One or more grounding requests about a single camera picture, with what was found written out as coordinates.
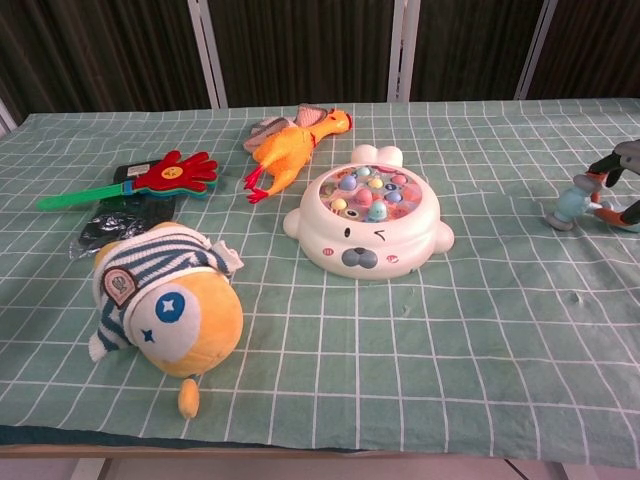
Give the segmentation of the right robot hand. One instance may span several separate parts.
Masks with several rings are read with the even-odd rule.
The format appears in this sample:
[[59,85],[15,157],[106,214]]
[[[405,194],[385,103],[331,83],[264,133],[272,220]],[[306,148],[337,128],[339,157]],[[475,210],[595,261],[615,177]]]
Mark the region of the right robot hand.
[[609,155],[589,166],[586,175],[595,182],[590,200],[598,204],[593,213],[608,225],[639,232],[639,201],[621,211],[600,202],[600,190],[613,187],[624,171],[639,174],[639,140],[617,144]]

